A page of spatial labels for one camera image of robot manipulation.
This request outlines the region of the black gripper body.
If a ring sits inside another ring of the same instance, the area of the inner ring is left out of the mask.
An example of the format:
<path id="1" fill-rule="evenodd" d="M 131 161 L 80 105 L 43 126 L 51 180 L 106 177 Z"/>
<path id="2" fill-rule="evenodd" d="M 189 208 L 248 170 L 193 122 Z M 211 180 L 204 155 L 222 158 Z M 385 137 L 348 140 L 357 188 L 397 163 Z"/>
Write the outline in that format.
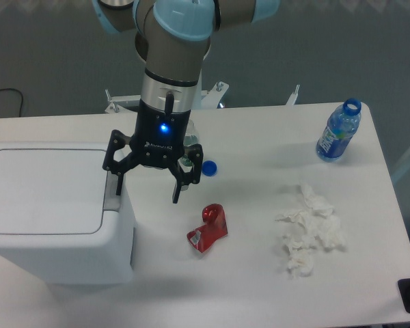
<path id="1" fill-rule="evenodd" d="M 129 146 L 132 160 L 146 167 L 166 169 L 184 154 L 190 111 L 165 112 L 139 103 L 135 131 Z"/>

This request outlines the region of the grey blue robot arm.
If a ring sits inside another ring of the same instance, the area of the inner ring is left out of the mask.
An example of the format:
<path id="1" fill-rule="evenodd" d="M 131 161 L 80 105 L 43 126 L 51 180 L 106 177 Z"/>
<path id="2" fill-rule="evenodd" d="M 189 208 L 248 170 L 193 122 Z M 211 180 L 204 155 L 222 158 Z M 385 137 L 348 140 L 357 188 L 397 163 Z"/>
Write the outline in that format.
<path id="1" fill-rule="evenodd" d="M 135 131 L 111 133 L 102 166 L 118 182 L 138 165 L 168 169 L 177 202 L 202 173 L 201 145 L 184 139 L 212 34 L 268 18 L 279 1 L 94 1 L 93 8 L 107 31 L 136 30 L 146 64 Z"/>

